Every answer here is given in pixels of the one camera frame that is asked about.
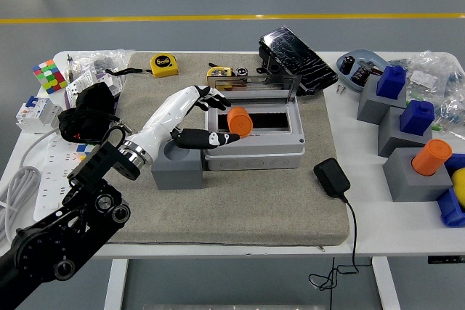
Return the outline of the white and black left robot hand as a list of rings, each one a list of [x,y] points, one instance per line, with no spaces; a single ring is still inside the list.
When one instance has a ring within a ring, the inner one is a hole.
[[[214,149],[240,139],[238,134],[181,129],[180,123],[195,106],[203,111],[210,108],[225,111],[231,103],[213,87],[189,86],[167,97],[142,130],[126,138],[119,151],[150,165],[157,159],[160,146],[171,139],[180,148],[196,150]]]

